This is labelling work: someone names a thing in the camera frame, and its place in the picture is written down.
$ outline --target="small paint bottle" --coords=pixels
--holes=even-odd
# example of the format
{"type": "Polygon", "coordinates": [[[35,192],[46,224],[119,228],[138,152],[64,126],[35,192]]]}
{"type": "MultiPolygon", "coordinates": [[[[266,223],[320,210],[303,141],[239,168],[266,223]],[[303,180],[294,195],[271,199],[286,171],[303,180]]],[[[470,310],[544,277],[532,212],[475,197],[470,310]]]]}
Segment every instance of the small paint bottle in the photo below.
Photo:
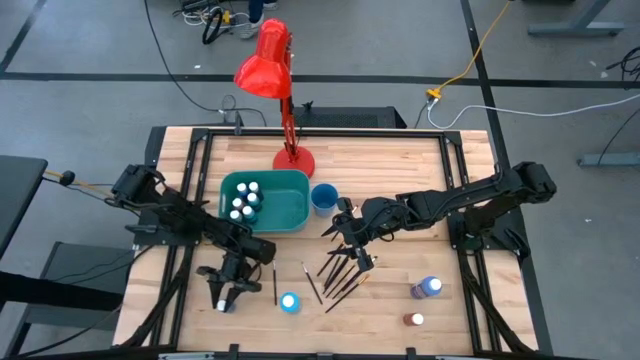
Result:
{"type": "Polygon", "coordinates": [[[242,222],[242,214],[238,210],[231,210],[229,218],[235,222],[242,222]]]}
{"type": "Polygon", "coordinates": [[[234,312],[236,310],[236,304],[231,304],[231,306],[229,307],[229,310],[224,311],[224,307],[227,305],[227,301],[226,300],[218,300],[218,304],[216,306],[216,309],[222,313],[227,313],[227,314],[231,314],[232,312],[234,312]]]}
{"type": "Polygon", "coordinates": [[[242,208],[245,207],[245,205],[246,204],[244,203],[244,201],[242,201],[242,199],[240,198],[235,198],[231,202],[231,206],[233,206],[233,208],[238,211],[242,211],[242,208]]]}
{"type": "Polygon", "coordinates": [[[402,322],[407,326],[420,326],[424,323],[424,316],[418,313],[406,314],[402,317],[402,322]]]}
{"type": "Polygon", "coordinates": [[[280,308],[288,314],[300,312],[300,298],[292,292],[286,292],[280,297],[280,308]]]}
{"type": "Polygon", "coordinates": [[[247,197],[247,195],[249,195],[249,188],[247,187],[247,184],[245,183],[240,183],[236,186],[236,189],[238,189],[238,196],[241,198],[245,198],[247,197]]]}
{"type": "Polygon", "coordinates": [[[427,276],[421,282],[411,287],[411,296],[414,299],[424,299],[436,296],[442,291],[442,282],[435,276],[427,276]]]}
{"type": "Polygon", "coordinates": [[[242,208],[242,215],[244,215],[244,219],[249,223],[249,224],[253,224],[256,221],[258,221],[258,216],[256,215],[256,212],[253,211],[253,209],[251,208],[251,206],[245,206],[242,208]]]}
{"type": "Polygon", "coordinates": [[[260,199],[258,198],[258,195],[256,195],[255,193],[249,193],[249,195],[247,195],[247,203],[251,205],[251,207],[255,211],[260,211],[260,209],[262,209],[262,204],[260,203],[260,199]]]}
{"type": "Polygon", "coordinates": [[[262,195],[262,191],[260,191],[260,185],[257,182],[252,181],[249,183],[249,191],[258,195],[258,199],[260,201],[264,200],[264,196],[262,195]]]}

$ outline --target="green plastic bin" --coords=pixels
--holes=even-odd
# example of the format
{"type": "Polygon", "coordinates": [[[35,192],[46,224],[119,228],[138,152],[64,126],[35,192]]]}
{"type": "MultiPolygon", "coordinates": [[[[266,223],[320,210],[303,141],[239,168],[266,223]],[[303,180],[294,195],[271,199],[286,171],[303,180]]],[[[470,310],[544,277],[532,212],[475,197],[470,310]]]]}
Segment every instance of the green plastic bin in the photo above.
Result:
{"type": "Polygon", "coordinates": [[[296,232],[304,228],[310,213],[309,178],[299,170],[238,171],[227,175],[220,185],[218,216],[229,218],[231,202],[238,196],[236,186],[256,181],[264,195],[258,221],[246,224],[256,234],[296,232]]]}

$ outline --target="yellow cable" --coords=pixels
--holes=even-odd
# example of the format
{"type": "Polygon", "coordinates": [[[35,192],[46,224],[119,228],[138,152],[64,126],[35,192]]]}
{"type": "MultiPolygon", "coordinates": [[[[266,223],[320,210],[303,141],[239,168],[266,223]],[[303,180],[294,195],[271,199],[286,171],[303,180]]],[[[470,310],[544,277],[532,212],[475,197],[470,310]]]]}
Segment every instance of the yellow cable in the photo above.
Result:
{"type": "MultiPolygon", "coordinates": [[[[48,174],[48,175],[55,176],[55,177],[57,177],[58,179],[62,179],[62,174],[57,173],[57,172],[55,172],[55,171],[45,170],[44,172],[45,172],[46,174],[48,174]]],[[[89,189],[89,190],[95,191],[95,192],[97,192],[97,193],[100,193],[100,194],[102,194],[102,195],[104,195],[104,196],[108,197],[108,198],[113,197],[110,193],[108,193],[108,192],[106,192],[106,191],[104,191],[104,190],[102,190],[102,189],[98,189],[98,188],[97,188],[97,187],[95,187],[95,186],[91,186],[91,185],[87,184],[87,183],[86,183],[86,182],[84,182],[84,181],[74,180],[73,185],[78,185],[78,186],[83,187],[83,188],[85,188],[85,189],[89,189]]]]}
{"type": "Polygon", "coordinates": [[[489,26],[489,29],[482,37],[482,40],[478,45],[478,49],[476,50],[476,53],[473,55],[473,58],[471,58],[471,61],[469,62],[469,65],[467,65],[467,68],[465,69],[465,71],[462,74],[447,80],[444,84],[438,86],[437,88],[427,90],[427,94],[432,95],[436,98],[440,98],[442,96],[440,92],[442,89],[444,89],[445,86],[462,79],[469,73],[469,71],[471,71],[471,67],[473,66],[473,63],[476,61],[476,58],[478,57],[478,55],[480,54],[480,50],[482,50],[482,46],[484,45],[485,40],[487,40],[487,37],[489,37],[489,34],[493,30],[493,28],[496,26],[498,21],[500,21],[500,18],[502,17],[502,15],[504,15],[504,13],[507,11],[507,9],[509,8],[509,5],[511,5],[510,0],[507,1],[507,3],[504,5],[504,8],[502,8],[502,11],[500,12],[500,14],[498,14],[498,17],[496,17],[496,19],[493,20],[493,23],[491,23],[491,26],[489,26]]]}

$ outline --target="paint jar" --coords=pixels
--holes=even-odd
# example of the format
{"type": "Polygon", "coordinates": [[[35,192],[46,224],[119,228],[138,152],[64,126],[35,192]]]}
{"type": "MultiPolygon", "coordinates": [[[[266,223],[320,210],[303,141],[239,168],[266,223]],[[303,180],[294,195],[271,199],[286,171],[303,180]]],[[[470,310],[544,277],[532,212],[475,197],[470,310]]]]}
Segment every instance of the paint jar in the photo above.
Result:
{"type": "Polygon", "coordinates": [[[402,317],[402,322],[407,326],[420,326],[424,323],[424,316],[418,313],[406,314],[402,317]]]}
{"type": "Polygon", "coordinates": [[[338,190],[331,184],[320,184],[311,190],[311,205],[316,215],[329,217],[338,202],[338,190]]]}
{"type": "Polygon", "coordinates": [[[421,282],[411,287],[411,296],[414,299],[424,299],[436,296],[442,291],[442,282],[435,276],[428,276],[421,282]]]}
{"type": "Polygon", "coordinates": [[[280,297],[280,308],[289,314],[300,312],[300,298],[292,292],[286,292],[280,297]]]}
{"type": "Polygon", "coordinates": [[[242,201],[242,199],[240,198],[235,198],[233,199],[233,201],[231,202],[231,206],[233,206],[233,208],[235,210],[238,211],[242,211],[242,208],[246,206],[246,204],[244,203],[244,201],[242,201]]]}
{"type": "Polygon", "coordinates": [[[238,190],[238,196],[241,198],[245,198],[247,197],[247,195],[249,195],[249,188],[245,183],[240,183],[236,185],[236,189],[238,190]]]}
{"type": "Polygon", "coordinates": [[[257,182],[252,181],[249,183],[249,191],[258,195],[258,199],[260,201],[264,200],[264,195],[262,195],[262,191],[260,191],[260,185],[257,182]]]}
{"type": "Polygon", "coordinates": [[[231,210],[229,218],[236,222],[242,222],[242,214],[238,210],[231,210]]]}
{"type": "Polygon", "coordinates": [[[242,208],[242,215],[244,216],[244,219],[249,223],[249,224],[253,224],[256,221],[258,221],[258,216],[256,215],[256,212],[253,211],[253,209],[251,208],[251,206],[245,206],[242,208]]]}
{"type": "Polygon", "coordinates": [[[226,300],[218,300],[218,304],[216,305],[216,309],[222,313],[231,314],[236,310],[236,304],[231,304],[229,310],[224,311],[224,307],[227,305],[226,300]]]}
{"type": "Polygon", "coordinates": [[[258,198],[258,195],[256,195],[255,193],[249,193],[249,195],[247,195],[247,203],[251,205],[251,207],[255,211],[260,211],[260,209],[262,209],[262,204],[260,203],[260,199],[258,198]]]}

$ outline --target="wooden table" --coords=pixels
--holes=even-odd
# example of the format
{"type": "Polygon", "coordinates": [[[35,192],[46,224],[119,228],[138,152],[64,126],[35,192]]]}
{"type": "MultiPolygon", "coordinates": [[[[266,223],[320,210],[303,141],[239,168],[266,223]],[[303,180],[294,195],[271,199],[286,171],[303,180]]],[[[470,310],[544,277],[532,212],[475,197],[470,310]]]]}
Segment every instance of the wooden table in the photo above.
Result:
{"type": "MultiPolygon", "coordinates": [[[[164,137],[158,170],[174,188],[179,188],[182,181],[191,130],[167,128],[164,137]]],[[[461,137],[470,181],[493,174],[494,159],[487,133],[462,131],[461,137]]],[[[216,136],[204,195],[211,203],[206,210],[217,214],[218,189],[227,174],[270,169],[282,143],[283,139],[275,136],[216,136]]],[[[312,186],[331,183],[354,204],[375,196],[393,198],[398,193],[446,188],[440,148],[431,139],[303,136],[300,145],[316,159],[312,186]]],[[[449,153],[457,174],[453,151],[449,153]]],[[[201,158],[202,149],[198,149],[196,164],[201,158]]],[[[191,197],[196,177],[191,180],[191,197]]],[[[456,185],[460,183],[457,176],[454,180],[456,185]]],[[[300,261],[305,262],[316,286],[321,288],[324,277],[315,278],[315,273],[327,259],[326,252],[337,246],[337,242],[320,238],[329,225],[330,219],[311,216],[299,233],[264,237],[277,245],[279,293],[294,291],[301,297],[302,310],[298,315],[285,314],[274,306],[270,265],[263,266],[262,292],[241,295],[233,314],[213,310],[207,282],[194,272],[201,265],[219,267],[222,251],[211,245],[198,246],[179,350],[226,351],[229,344],[238,343],[243,352],[404,354],[405,348],[415,347],[418,354],[472,354],[458,260],[450,248],[444,221],[428,230],[398,232],[393,243],[370,243],[368,252],[379,256],[370,272],[371,278],[331,313],[324,314],[331,302],[326,301],[324,306],[318,303],[300,261]],[[412,300],[410,286],[428,275],[442,280],[442,293],[430,299],[412,300]],[[409,312],[423,314],[424,325],[403,325],[401,317],[409,312]]],[[[166,252],[166,247],[158,246],[133,266],[114,344],[131,336],[156,302],[166,252]]],[[[536,348],[515,256],[507,251],[485,251],[485,257],[496,307],[520,338],[536,348]]],[[[479,304],[476,308],[483,344],[488,349],[484,313],[479,304]]],[[[172,309],[168,309],[165,319],[171,319],[171,313],[172,309]]],[[[165,320],[164,341],[168,338],[168,324],[165,320]]]]}

